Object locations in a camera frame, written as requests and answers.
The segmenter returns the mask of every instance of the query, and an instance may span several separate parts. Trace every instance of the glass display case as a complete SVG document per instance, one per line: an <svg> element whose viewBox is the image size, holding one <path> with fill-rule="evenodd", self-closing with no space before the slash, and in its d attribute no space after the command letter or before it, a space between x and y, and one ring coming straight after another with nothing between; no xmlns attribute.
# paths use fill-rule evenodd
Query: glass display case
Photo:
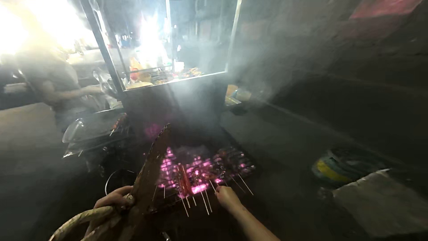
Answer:
<svg viewBox="0 0 428 241"><path fill-rule="evenodd" d="M119 93L227 72L241 0L134 4L137 13L123 17L133 22L130 30L125 21L126 31L112 21L127 11L112 14L103 2L81 2Z"/></svg>

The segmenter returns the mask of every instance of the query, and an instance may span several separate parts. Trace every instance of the wrist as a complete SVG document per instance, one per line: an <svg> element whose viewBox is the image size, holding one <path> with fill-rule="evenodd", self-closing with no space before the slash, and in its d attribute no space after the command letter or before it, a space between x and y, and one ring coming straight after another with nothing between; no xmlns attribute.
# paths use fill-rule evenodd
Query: wrist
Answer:
<svg viewBox="0 0 428 241"><path fill-rule="evenodd" d="M231 213L233 216L238 216L242 212L244 212L246 208L240 203L238 205L234 205L229 208L229 213Z"/></svg>

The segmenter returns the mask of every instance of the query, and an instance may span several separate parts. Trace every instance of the display cart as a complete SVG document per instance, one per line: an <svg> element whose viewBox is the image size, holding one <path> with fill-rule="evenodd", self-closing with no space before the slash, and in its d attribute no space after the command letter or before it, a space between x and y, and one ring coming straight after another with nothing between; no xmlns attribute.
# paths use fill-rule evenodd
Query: display cart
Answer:
<svg viewBox="0 0 428 241"><path fill-rule="evenodd" d="M103 18L106 13L96 1L81 1L117 91L117 98L122 102L134 131L141 138L154 138L167 123L172 124L177 136L187 136L189 140L193 137L199 139L203 136L215 136L218 133L219 117L224 108L227 89L229 60L241 8L241 0L235 1L235 15L231 18L225 14L225 2L225 0L166 0L163 33L164 39L168 41L163 47L167 55L159 56L154 67L139 63L137 70L131 70L132 66L129 69L127 65L132 64L123 58L122 49L117 42L110 41L112 48L109 48L106 43L106 35L115 36L109 26L109 19ZM180 15L184 9L192 14L184 18ZM186 34L183 34L181 26L185 27ZM144 39L144 33L141 33L141 38ZM199 60L196 65L199 64L202 68L197 70L195 76L189 78L186 78L188 74L183 74L185 72L183 64L185 67L194 69L195 61L191 59L192 54L182 56L180 48L185 45L193 45L198 49L193 57ZM210 49L210 53L221 53L220 57L223 58L217 58L218 55L207 56L209 54L204 51L206 48ZM113 62L111 57L113 51L118 52L120 64ZM141 81L141 79L145 80L144 76L154 79L154 70L158 76L164 74L165 78L159 81L157 76L158 80L152 81L153 83L149 86L139 84L146 82ZM138 74L137 80L132 79L135 73Z"/></svg>

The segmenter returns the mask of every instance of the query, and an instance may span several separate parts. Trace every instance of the sausage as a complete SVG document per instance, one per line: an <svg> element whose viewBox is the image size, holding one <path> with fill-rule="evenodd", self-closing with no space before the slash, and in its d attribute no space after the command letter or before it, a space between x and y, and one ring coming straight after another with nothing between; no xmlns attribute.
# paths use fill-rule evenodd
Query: sausage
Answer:
<svg viewBox="0 0 428 241"><path fill-rule="evenodd" d="M192 192L192 185L190 184L190 180L189 180L189 177L188 177L188 175L186 173L186 169L184 169L184 166L182 164L178 165L178 169L182 173L182 176L183 176L183 179L184 179L184 183L186 184L187 193L189 195L192 195L193 194L193 192Z"/></svg>
<svg viewBox="0 0 428 241"><path fill-rule="evenodd" d="M177 177L178 177L178 184L179 184L179 189L180 192L183 196L187 196L187 186L186 186L186 181L184 180L184 176L180 170L180 167L177 167Z"/></svg>

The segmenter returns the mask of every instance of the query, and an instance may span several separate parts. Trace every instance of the person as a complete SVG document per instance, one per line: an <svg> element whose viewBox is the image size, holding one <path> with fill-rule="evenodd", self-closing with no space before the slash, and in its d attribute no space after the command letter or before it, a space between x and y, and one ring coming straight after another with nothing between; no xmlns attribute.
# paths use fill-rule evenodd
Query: person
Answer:
<svg viewBox="0 0 428 241"><path fill-rule="evenodd" d="M56 125L65 132L68 125L84 114L100 111L92 94L101 93L99 85L81 88L77 73L66 62L67 53L44 30L35 15L25 6L10 7L28 32L15 53L19 70L34 94L55 111Z"/></svg>
<svg viewBox="0 0 428 241"><path fill-rule="evenodd" d="M125 186L112 191L107 196L99 199L94 209L109 205L116 205L119 207L131 205L128 199L123 197L130 193L131 190L132 186ZM241 201L231 187L218 186L215 195L221 206L238 221L249 240L279 241L279 238L268 230L241 204ZM88 235L94 228L95 224L90 223L85 235Z"/></svg>

